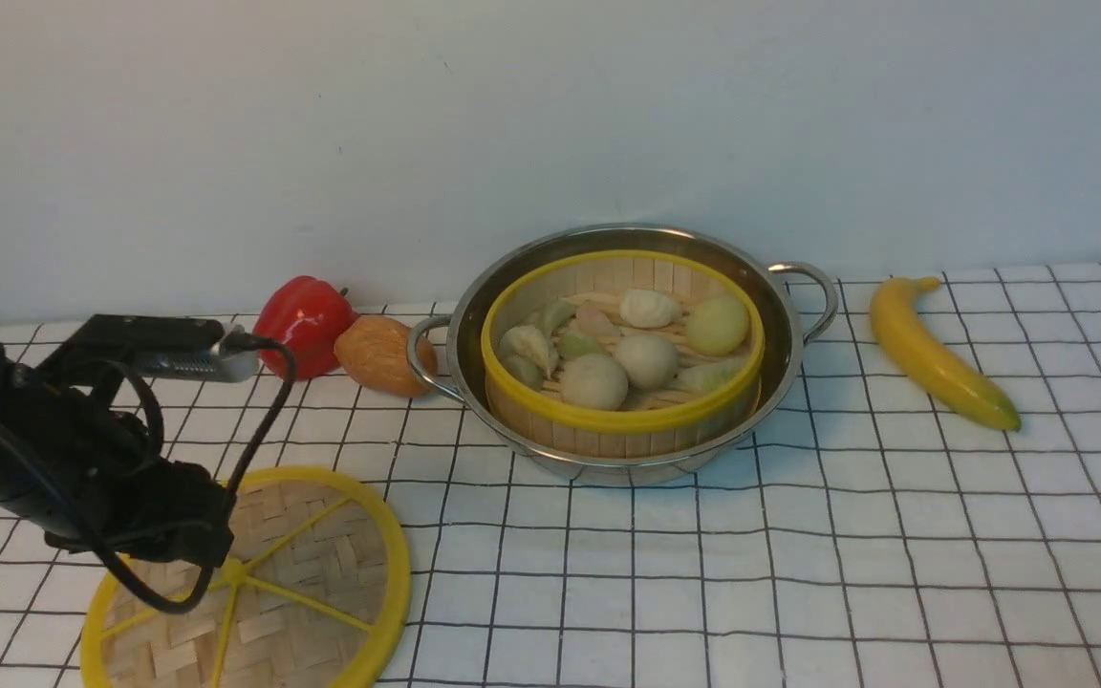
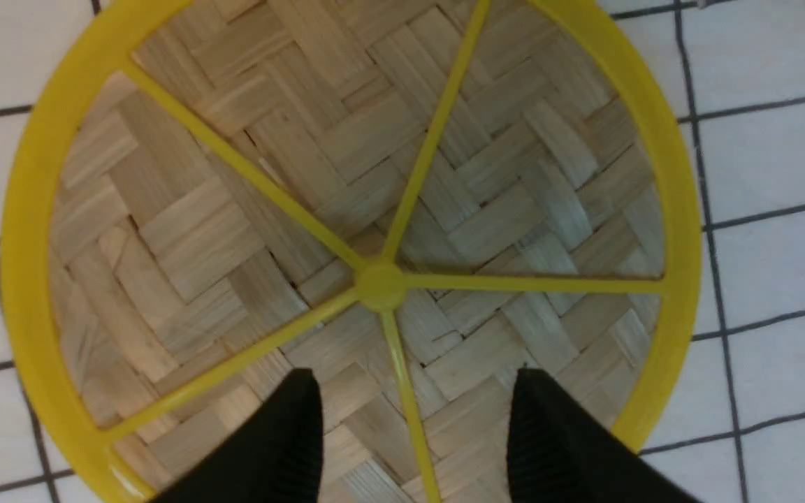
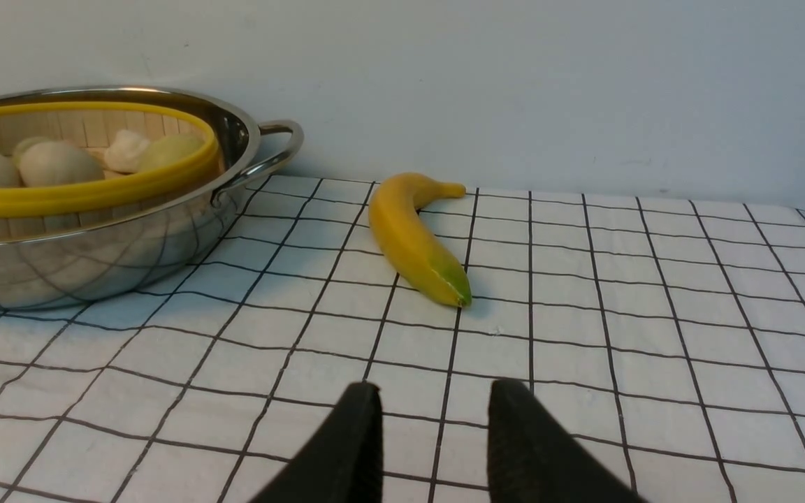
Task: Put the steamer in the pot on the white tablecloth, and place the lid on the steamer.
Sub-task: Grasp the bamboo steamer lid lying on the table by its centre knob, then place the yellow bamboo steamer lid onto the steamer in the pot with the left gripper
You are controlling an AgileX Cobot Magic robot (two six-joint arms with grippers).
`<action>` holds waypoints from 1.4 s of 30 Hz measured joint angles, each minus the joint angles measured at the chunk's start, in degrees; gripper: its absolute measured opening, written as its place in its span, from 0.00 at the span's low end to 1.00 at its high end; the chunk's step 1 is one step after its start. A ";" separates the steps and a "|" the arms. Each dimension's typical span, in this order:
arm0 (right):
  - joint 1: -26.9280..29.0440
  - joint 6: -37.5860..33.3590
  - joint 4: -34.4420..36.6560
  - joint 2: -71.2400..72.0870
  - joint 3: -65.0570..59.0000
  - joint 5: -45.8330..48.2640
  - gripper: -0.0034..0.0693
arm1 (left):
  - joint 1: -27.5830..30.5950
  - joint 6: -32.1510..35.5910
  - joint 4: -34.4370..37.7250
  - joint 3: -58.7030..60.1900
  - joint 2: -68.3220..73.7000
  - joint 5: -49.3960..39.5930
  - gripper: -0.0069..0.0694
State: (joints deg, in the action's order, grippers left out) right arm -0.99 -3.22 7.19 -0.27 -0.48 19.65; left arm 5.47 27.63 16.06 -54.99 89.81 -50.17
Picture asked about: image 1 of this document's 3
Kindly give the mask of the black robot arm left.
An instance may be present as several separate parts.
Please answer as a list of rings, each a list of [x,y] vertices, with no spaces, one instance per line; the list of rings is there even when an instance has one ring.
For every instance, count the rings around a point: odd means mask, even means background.
[[[233,545],[235,496],[205,467],[162,456],[164,418],[110,409],[77,384],[128,379],[103,361],[70,376],[17,364],[0,341],[0,507],[62,552],[217,568]]]

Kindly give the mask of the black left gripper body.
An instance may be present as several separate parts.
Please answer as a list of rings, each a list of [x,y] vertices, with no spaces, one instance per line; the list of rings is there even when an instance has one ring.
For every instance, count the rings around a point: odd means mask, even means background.
[[[161,459],[126,476],[98,470],[70,496],[103,545],[132,559],[214,570],[233,545],[236,492],[201,465]]]

